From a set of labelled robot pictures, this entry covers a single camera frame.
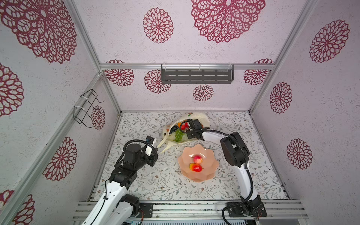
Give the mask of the cream plastic fruit bag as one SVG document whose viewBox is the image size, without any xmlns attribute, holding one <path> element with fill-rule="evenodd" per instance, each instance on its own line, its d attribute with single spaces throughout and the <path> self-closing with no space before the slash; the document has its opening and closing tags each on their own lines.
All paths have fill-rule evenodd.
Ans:
<svg viewBox="0 0 360 225">
<path fill-rule="evenodd" d="M 158 148 L 166 145 L 162 153 L 173 146 L 187 144 L 197 140 L 195 137 L 188 137 L 187 132 L 192 130 L 190 128 L 191 122 L 198 120 L 200 128 L 209 127 L 210 120 L 207 115 L 201 112 L 192 112 L 182 116 L 180 119 L 165 125 L 162 130 L 162 140 L 158 144 Z"/>
</svg>

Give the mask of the red yellow peach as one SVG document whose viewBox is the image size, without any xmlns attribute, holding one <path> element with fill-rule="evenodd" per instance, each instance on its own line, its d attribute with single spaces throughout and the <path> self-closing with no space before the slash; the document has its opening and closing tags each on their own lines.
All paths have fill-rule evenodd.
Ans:
<svg viewBox="0 0 360 225">
<path fill-rule="evenodd" d="M 193 161 L 195 164 L 201 164 L 203 162 L 203 158 L 200 155 L 195 155 L 193 157 Z"/>
</svg>

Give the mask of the red yellow mango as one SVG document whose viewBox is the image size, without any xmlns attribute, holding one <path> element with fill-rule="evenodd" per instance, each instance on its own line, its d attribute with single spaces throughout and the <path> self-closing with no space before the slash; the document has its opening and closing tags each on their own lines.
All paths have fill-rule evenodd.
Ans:
<svg viewBox="0 0 360 225">
<path fill-rule="evenodd" d="M 201 172 L 203 170 L 203 168 L 202 168 L 202 166 L 200 164 L 195 164 L 195 163 L 191 163 L 189 165 L 189 168 L 190 168 L 191 171 L 197 172 L 197 173 L 199 173 L 199 172 Z"/>
</svg>

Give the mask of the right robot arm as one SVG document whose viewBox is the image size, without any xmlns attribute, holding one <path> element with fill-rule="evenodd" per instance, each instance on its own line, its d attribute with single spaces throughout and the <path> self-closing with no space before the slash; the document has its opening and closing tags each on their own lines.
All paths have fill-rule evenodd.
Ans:
<svg viewBox="0 0 360 225">
<path fill-rule="evenodd" d="M 249 211 L 261 207 L 262 202 L 254 187 L 249 170 L 250 153 L 240 134 L 237 132 L 226 134 L 210 127 L 204 127 L 198 119 L 188 119 L 182 122 L 181 126 L 184 123 L 187 123 L 189 128 L 182 130 L 182 133 L 186 134 L 190 139 L 196 138 L 220 144 L 227 163 L 236 168 L 237 181 L 241 190 L 241 201 L 232 205 L 232 207 L 242 205 Z"/>
</svg>

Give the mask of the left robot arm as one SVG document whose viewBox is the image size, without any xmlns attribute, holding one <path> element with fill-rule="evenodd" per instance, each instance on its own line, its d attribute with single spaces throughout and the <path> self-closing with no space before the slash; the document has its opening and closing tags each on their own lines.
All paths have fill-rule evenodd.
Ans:
<svg viewBox="0 0 360 225">
<path fill-rule="evenodd" d="M 123 146 L 120 158 L 114 164 L 109 179 L 104 182 L 105 192 L 98 200 L 84 225 L 128 225 L 129 218 L 140 218 L 142 224 L 146 209 L 141 209 L 140 200 L 128 193 L 137 178 L 137 172 L 146 165 L 153 167 L 158 160 L 156 139 L 134 139 Z"/>
</svg>

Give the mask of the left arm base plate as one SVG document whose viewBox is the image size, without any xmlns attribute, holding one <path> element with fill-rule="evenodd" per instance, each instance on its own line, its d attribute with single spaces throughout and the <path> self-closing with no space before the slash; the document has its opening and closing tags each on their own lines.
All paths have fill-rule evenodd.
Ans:
<svg viewBox="0 0 360 225">
<path fill-rule="evenodd" d="M 152 218 L 154 203 L 140 202 L 138 197 L 126 194 L 120 200 L 121 203 L 129 204 L 131 208 L 131 218 Z"/>
</svg>

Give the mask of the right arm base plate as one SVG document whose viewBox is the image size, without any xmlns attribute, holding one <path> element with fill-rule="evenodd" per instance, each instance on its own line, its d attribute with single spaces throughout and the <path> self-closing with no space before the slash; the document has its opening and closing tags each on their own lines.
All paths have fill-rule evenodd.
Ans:
<svg viewBox="0 0 360 225">
<path fill-rule="evenodd" d="M 230 206 L 228 213 L 231 218 L 234 217 L 266 217 L 267 212 L 262 202 L 246 202 L 235 206 L 236 202 L 228 202 L 226 205 Z"/>
</svg>

